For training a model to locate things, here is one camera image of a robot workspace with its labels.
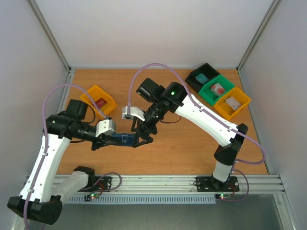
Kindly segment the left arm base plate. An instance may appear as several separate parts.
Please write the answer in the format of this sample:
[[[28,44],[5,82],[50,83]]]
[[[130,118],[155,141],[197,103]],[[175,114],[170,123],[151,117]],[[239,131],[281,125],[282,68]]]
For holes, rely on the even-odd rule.
[[[106,176],[100,179],[100,181],[94,185],[94,183],[98,180],[98,176],[95,178],[93,182],[90,182],[86,185],[86,187],[79,190],[79,192],[100,192],[102,190],[108,190],[111,188],[112,177]]]

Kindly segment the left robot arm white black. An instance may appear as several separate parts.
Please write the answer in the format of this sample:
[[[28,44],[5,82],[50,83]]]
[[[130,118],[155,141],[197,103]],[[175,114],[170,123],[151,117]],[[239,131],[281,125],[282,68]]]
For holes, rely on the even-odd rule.
[[[71,140],[89,141],[92,150],[118,143],[112,137],[116,124],[110,118],[95,126],[85,122],[88,104],[71,99],[66,110],[46,119],[42,144],[33,170],[18,196],[9,198],[7,207],[27,223],[29,220],[54,224],[64,204],[79,191],[91,191],[100,182],[94,169],[75,168],[71,176],[53,188],[61,158]]]

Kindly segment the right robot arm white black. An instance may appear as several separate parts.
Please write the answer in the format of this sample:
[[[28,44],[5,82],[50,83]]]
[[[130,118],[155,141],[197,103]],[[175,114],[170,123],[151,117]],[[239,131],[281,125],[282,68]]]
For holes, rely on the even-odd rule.
[[[207,186],[214,191],[222,191],[228,186],[228,178],[244,142],[244,136],[239,135],[239,132],[246,134],[248,127],[223,119],[204,106],[178,82],[172,82],[164,88],[146,78],[136,92],[151,103],[151,106],[143,111],[128,104],[122,110],[122,118],[133,119],[133,147],[152,143],[151,135],[157,134],[157,123],[162,121],[168,112],[177,114],[200,127],[219,144],[214,153],[216,165]]]

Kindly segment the blue leather card holder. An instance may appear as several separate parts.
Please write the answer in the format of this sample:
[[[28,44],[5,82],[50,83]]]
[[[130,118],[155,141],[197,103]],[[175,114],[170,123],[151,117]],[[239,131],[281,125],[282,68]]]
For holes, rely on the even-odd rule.
[[[120,140],[116,140],[116,142],[119,142],[118,146],[132,147],[135,134],[121,133],[119,135],[120,135]]]

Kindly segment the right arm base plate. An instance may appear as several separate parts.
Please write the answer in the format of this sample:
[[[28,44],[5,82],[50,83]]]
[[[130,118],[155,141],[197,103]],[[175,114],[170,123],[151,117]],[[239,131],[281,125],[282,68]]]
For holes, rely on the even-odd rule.
[[[220,182],[213,176],[198,176],[193,185],[198,192],[239,192],[237,177],[229,176],[225,182]]]

